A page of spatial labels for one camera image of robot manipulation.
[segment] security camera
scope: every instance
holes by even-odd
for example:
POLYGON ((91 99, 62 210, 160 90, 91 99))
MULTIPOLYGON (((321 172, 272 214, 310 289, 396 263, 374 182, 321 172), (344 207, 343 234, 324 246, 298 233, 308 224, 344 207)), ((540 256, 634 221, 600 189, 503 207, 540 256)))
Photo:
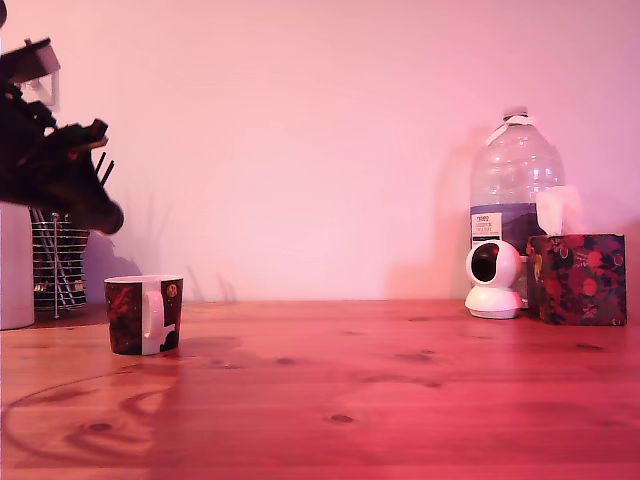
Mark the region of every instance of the security camera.
POLYGON ((482 318, 514 318, 522 299, 511 286, 520 277, 522 260, 518 251, 502 240, 488 240, 471 249, 466 261, 467 276, 474 287, 465 306, 482 318))

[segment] mug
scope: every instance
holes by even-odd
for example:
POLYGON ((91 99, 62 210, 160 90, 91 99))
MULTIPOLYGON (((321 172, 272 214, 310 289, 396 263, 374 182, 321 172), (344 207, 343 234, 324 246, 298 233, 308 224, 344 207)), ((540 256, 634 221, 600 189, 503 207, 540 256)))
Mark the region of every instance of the mug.
POLYGON ((183 279, 172 275, 113 277, 104 281, 111 350, 153 355, 178 346, 183 279))

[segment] mug handle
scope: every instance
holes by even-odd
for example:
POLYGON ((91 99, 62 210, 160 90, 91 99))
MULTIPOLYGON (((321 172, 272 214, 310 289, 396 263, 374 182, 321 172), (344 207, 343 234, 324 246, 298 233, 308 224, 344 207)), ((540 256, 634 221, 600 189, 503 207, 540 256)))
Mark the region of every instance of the mug handle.
POLYGON ((149 331, 144 333, 144 338, 159 337, 164 329, 164 300, 160 292, 151 291, 144 294, 145 301, 148 302, 145 320, 146 328, 149 331))

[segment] floral tissue box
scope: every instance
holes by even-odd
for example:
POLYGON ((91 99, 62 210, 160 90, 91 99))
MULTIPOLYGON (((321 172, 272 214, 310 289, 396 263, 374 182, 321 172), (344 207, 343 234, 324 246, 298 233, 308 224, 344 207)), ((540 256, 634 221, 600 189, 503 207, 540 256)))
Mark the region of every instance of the floral tissue box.
POLYGON ((529 316, 556 325, 626 325, 624 235, 529 237, 529 316))

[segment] tissue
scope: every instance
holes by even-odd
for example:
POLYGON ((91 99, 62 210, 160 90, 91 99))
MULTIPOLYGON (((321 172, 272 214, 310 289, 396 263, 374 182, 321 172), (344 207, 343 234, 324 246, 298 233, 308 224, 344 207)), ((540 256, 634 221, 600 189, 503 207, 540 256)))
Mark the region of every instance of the tissue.
POLYGON ((549 236, 586 233, 582 201, 573 185, 552 187, 536 196, 538 225, 549 236))

